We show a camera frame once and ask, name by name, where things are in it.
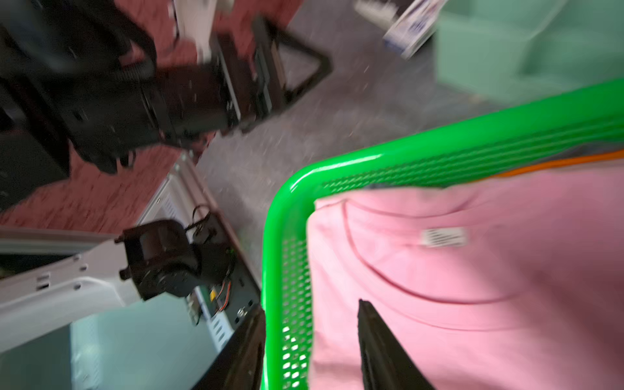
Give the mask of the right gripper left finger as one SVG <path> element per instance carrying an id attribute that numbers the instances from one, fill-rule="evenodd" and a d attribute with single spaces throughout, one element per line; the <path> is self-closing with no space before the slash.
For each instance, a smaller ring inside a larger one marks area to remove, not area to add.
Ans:
<path id="1" fill-rule="evenodd" d="M 254 307 L 192 390 L 259 390 L 263 378 L 266 315 Z"/>

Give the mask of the orange t-shirt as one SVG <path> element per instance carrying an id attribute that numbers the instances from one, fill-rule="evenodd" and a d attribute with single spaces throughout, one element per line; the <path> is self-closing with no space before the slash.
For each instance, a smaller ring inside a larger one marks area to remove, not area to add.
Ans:
<path id="1" fill-rule="evenodd" d="M 614 161 L 614 160 L 620 160 L 620 159 L 623 159 L 622 149 L 614 151 L 614 152 L 603 153 L 603 154 L 573 157 L 573 158 L 567 158 L 567 159 L 554 159 L 552 161 L 541 162 L 541 163 L 532 164 L 526 167 L 516 168 L 511 171 L 502 172 L 494 176 L 491 175 L 488 178 L 489 179 L 490 178 L 507 178 L 507 177 L 519 176 L 519 175 L 524 175 L 524 174 L 533 173 L 533 172 L 549 170 L 549 169 L 572 167 L 575 165 L 583 165 L 583 164 L 588 164 L 588 163 L 597 163 L 597 162 L 601 163 L 601 162 L 608 162 L 608 161 Z"/>

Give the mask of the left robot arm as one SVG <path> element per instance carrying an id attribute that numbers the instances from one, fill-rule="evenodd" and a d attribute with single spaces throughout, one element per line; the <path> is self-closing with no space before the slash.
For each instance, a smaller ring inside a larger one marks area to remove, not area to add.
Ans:
<path id="1" fill-rule="evenodd" d="M 247 133 L 332 72 L 323 52 L 271 21 L 252 24 L 253 61 L 228 36 L 216 58 L 161 69 L 151 35 L 112 1 L 1 4 L 1 206 L 70 176 L 70 153 L 110 175 L 139 149 L 190 149 L 204 134 Z M 1 282 L 1 349 L 82 318 L 228 278 L 233 243 L 192 243 L 162 219 Z"/>

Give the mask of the green plastic basket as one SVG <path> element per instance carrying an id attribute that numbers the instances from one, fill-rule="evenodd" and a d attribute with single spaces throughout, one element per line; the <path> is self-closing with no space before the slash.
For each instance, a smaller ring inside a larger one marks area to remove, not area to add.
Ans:
<path id="1" fill-rule="evenodd" d="M 264 228 L 263 388 L 307 388 L 313 313 L 306 222 L 317 199 L 375 184 L 462 184 L 581 144 L 622 139 L 623 83 L 617 80 L 452 123 L 300 170 L 276 194 Z"/>

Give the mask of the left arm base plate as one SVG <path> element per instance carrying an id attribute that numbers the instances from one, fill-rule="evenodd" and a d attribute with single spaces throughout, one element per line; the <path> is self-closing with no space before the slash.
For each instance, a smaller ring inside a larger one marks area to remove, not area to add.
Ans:
<path id="1" fill-rule="evenodd" d="M 259 305 L 260 296 L 255 295 L 253 289 L 242 288 L 242 267 L 232 242 L 210 221 L 206 215 L 200 220 L 191 223 L 187 232 L 192 234 L 195 244 L 208 244 L 217 255 L 221 264 L 226 263 L 227 269 L 219 274 L 216 282 L 207 286 L 200 286 L 209 293 L 210 301 L 216 309 L 224 311 L 234 331 L 242 325 L 250 311 Z"/>

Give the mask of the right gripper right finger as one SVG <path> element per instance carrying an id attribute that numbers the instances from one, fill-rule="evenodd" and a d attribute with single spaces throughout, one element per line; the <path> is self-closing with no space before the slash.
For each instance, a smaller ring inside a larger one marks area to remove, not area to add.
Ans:
<path id="1" fill-rule="evenodd" d="M 369 301 L 359 301 L 357 316 L 365 390 L 434 389 Z"/>

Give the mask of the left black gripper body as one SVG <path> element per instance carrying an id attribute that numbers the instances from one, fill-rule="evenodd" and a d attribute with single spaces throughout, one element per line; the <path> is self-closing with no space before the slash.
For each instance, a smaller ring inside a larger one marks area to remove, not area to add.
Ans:
<path id="1" fill-rule="evenodd" d="M 219 130 L 249 133 L 263 121 L 282 114 L 300 101 L 332 72 L 330 57 L 305 44 L 269 19 L 257 16 L 252 22 L 255 42 L 252 58 L 243 59 L 229 35 L 217 35 L 217 68 L 224 81 L 228 125 Z M 289 88 L 279 48 L 287 47 L 315 60 L 318 65 L 300 84 Z"/>

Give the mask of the pink t-shirt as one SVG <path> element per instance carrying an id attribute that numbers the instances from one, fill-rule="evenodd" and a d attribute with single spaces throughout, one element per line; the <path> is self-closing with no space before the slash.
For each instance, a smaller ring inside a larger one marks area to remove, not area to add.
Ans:
<path id="1" fill-rule="evenodd" d="M 313 389 L 363 386 L 370 302 L 438 389 L 623 386 L 623 165 L 322 198 Z"/>

